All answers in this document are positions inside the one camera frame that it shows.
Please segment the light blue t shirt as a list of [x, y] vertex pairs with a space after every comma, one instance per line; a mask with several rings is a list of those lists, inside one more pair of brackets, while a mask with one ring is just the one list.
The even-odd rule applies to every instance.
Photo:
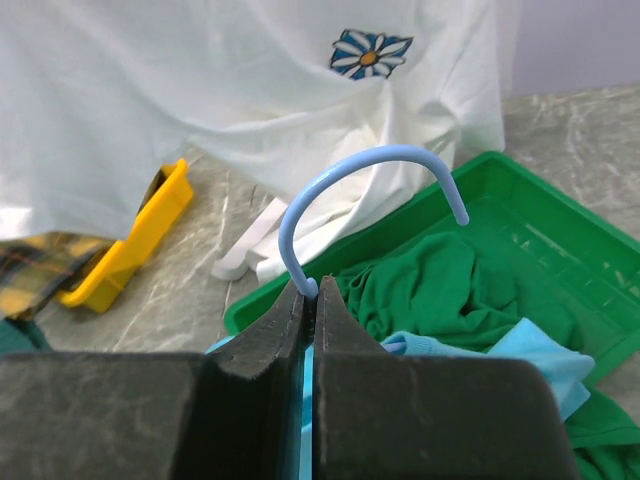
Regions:
[[[508, 331], [486, 354], [473, 352], [443, 344], [433, 337], [419, 336], [407, 332], [394, 333], [384, 340], [381, 346], [371, 339], [357, 320], [346, 311], [329, 312], [321, 315], [318, 311], [315, 320], [316, 334], [327, 328], [338, 327], [337, 339], [346, 341], [349, 345], [357, 342], [365, 345], [365, 353], [393, 355], [399, 358], [410, 357], [467, 357], [467, 358], [495, 358], [508, 360], [522, 360], [534, 365], [545, 378], [554, 396], [559, 415], [566, 420], [575, 413], [589, 398], [590, 393], [582, 384], [582, 380], [590, 373], [594, 361], [587, 355], [580, 354], [562, 347], [530, 320], [523, 318], [515, 327]], [[313, 413], [313, 360], [314, 348], [309, 346], [305, 351], [304, 380], [302, 387], [301, 436], [299, 446], [299, 463], [297, 474], [291, 477], [288, 461], [285, 465], [285, 476], [276, 479], [312, 479], [312, 413]], [[251, 473], [253, 460], [233, 459], [236, 454], [222, 454], [222, 460], [232, 459], [231, 466], [207, 467], [206, 479], [258, 479], [259, 473]], [[398, 465], [374, 466], [373, 460], [365, 462], [364, 470], [356, 474], [357, 479], [427, 479], [429, 472], [424, 468], [414, 468], [408, 461], [400, 461]]]

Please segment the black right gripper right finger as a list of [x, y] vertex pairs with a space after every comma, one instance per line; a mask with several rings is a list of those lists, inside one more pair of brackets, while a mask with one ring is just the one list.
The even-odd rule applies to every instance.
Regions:
[[542, 374], [521, 360], [394, 356], [321, 281], [314, 334], [316, 479], [576, 479]]

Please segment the green plastic bin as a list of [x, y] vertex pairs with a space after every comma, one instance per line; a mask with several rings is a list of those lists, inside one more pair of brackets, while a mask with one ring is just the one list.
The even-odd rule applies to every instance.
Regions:
[[639, 348], [639, 244], [509, 157], [489, 152], [453, 173], [470, 215], [457, 225], [433, 184], [309, 262], [316, 280], [383, 258], [412, 241], [453, 232], [494, 247], [518, 278], [546, 288], [577, 323], [598, 383]]

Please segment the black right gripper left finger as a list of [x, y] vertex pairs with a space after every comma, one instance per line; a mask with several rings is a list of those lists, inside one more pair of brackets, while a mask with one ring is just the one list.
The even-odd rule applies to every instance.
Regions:
[[5, 479], [294, 479], [303, 297], [288, 285], [200, 353], [16, 353], [1, 361]]

